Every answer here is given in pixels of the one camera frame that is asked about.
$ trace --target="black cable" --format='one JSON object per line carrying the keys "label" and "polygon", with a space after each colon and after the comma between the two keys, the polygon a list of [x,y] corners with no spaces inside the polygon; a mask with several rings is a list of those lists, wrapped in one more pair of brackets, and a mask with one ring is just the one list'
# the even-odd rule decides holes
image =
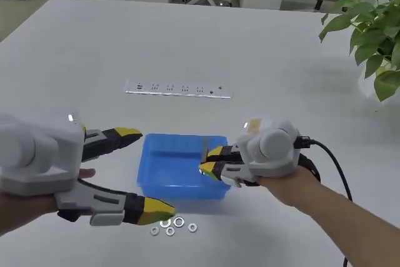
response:
{"label": "black cable", "polygon": [[[337,161],[337,159],[335,158],[335,155],[333,155],[332,151],[329,150],[328,147],[326,147],[325,145],[323,145],[321,142],[318,142],[316,140],[310,139],[308,140],[310,145],[317,145],[319,147],[321,147],[323,150],[325,150],[325,152],[331,157],[333,163],[335,164],[335,167],[337,169],[337,171],[339,172],[340,178],[342,179],[343,182],[343,186],[344,189],[346,190],[346,194],[347,194],[347,198],[350,201],[353,201],[353,197],[351,196],[351,192],[350,192],[350,188],[349,188],[349,184],[347,182],[346,177],[344,176],[343,170],[340,167],[339,162]],[[347,267],[349,261],[348,259],[345,257],[344,261],[343,261],[343,267]]]}

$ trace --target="potted plant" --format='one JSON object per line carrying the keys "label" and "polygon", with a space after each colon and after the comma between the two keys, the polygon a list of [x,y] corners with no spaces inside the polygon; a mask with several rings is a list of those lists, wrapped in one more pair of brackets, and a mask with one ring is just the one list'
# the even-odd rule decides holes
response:
{"label": "potted plant", "polygon": [[[380,101],[391,98],[400,87],[400,0],[339,0],[335,6],[347,12],[326,24],[321,42],[330,32],[353,27],[350,54],[355,51],[357,65],[366,63],[359,83],[369,84]],[[322,18],[322,25],[328,17]]]}

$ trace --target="forearm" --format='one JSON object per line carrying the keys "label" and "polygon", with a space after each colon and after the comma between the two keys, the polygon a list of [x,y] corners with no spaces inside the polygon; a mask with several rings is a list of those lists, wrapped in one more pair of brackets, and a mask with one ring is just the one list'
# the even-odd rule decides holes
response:
{"label": "forearm", "polygon": [[325,186],[297,208],[310,215],[354,267],[400,266],[400,229]]}

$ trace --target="washer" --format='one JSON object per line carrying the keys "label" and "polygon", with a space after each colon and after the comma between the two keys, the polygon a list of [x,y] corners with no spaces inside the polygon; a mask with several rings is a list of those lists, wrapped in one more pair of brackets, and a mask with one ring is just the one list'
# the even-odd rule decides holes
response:
{"label": "washer", "polygon": [[160,229],[157,226],[150,229],[150,233],[152,236],[157,236],[159,232],[160,232]]}
{"label": "washer", "polygon": [[168,226],[171,226],[171,219],[160,221],[160,226],[162,228],[167,228]]}
{"label": "washer", "polygon": [[165,229],[165,233],[167,234],[167,236],[171,237],[175,234],[175,229],[172,226],[170,226]]}
{"label": "washer", "polygon": [[185,219],[182,217],[176,217],[174,219],[174,225],[176,228],[181,228],[185,224]]}
{"label": "washer", "polygon": [[198,230],[198,227],[195,223],[189,224],[187,228],[191,233],[195,233]]}

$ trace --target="human hand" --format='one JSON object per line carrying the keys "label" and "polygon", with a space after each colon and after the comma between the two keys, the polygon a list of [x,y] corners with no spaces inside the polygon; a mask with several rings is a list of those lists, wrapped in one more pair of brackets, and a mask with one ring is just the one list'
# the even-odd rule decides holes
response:
{"label": "human hand", "polygon": [[[80,178],[92,178],[94,169],[81,169]],[[0,193],[0,236],[24,226],[36,218],[58,211],[53,195],[33,197]]]}
{"label": "human hand", "polygon": [[266,187],[280,202],[299,210],[323,187],[309,170],[301,166],[295,173],[284,178],[261,178],[258,183]]}

